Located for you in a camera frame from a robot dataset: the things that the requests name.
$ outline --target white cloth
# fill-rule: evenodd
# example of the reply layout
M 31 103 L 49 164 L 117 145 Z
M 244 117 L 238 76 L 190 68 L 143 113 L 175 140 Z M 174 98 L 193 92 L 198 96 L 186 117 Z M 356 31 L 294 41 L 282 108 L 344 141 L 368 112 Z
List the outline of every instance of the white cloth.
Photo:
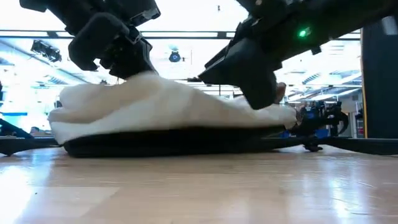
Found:
M 296 122 L 292 108 L 272 105 L 255 111 L 244 97 L 224 100 L 152 72 L 135 75 L 120 85 L 66 87 L 60 101 L 63 107 L 49 114 L 59 144 L 123 131 L 189 126 L 291 128 Z

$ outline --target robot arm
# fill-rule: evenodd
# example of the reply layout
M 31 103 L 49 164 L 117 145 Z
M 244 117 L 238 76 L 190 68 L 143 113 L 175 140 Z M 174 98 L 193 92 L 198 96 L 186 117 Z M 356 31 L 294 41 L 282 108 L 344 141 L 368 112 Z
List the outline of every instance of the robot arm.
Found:
M 275 99 L 282 61 L 398 12 L 396 0 L 238 0 L 249 11 L 234 39 L 199 76 L 238 86 L 253 109 Z
M 291 130 L 290 133 L 296 136 L 311 136 L 315 134 L 315 131 L 319 128 L 329 125 L 330 135 L 337 137 L 343 132 L 345 132 L 349 125 L 348 115 L 342 112 L 341 102 L 336 102 L 329 107 L 325 107 L 324 102 L 319 101 L 317 105 L 311 109 L 311 117 L 306 116 L 307 110 L 302 108 L 300 112 L 301 123 L 296 125 Z M 342 123 L 340 131 L 338 131 L 339 124 Z
M 274 71 L 282 61 L 391 16 L 396 0 L 238 0 L 250 16 L 235 37 L 206 65 L 206 84 L 238 86 L 253 109 L 271 105 L 276 95 Z M 154 70 L 152 46 L 137 26 L 160 16 L 154 0 L 20 0 L 22 7 L 50 10 L 75 38 L 71 60 L 82 70 L 96 70 L 96 58 L 110 74 L 129 78 Z

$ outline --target black mat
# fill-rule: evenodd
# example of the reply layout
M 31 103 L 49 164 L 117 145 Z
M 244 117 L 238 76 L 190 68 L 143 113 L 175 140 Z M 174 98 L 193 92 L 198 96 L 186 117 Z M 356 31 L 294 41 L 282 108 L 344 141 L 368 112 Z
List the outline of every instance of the black mat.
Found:
M 74 139 L 63 146 L 73 157 L 153 157 L 192 154 L 244 153 L 270 150 L 256 148 L 262 137 L 285 128 L 183 128 L 98 134 Z

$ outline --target wooden floor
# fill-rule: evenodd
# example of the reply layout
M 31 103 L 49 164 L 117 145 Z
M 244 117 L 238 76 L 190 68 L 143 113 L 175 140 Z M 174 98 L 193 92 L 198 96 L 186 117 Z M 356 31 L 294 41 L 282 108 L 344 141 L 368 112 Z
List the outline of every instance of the wooden floor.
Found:
M 398 158 L 331 147 L 155 159 L 0 158 L 0 223 L 398 223 Z

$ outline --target metal frame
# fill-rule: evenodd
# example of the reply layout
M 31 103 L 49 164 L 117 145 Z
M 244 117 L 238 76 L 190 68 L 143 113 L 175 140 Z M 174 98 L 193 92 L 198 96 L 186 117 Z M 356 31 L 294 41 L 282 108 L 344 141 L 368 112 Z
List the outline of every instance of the metal frame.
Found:
M 4 32 L 26 33 L 26 35 L 2 35 Z M 230 40 L 235 31 L 141 31 L 145 39 L 188 39 L 188 40 Z M 46 33 L 46 35 L 28 35 L 29 33 Z M 151 36 L 146 34 L 174 34 L 165 36 Z M 73 36 L 64 30 L 0 30 L 0 38 L 8 39 L 73 39 Z M 337 38 L 335 40 L 359 41 L 360 38 Z

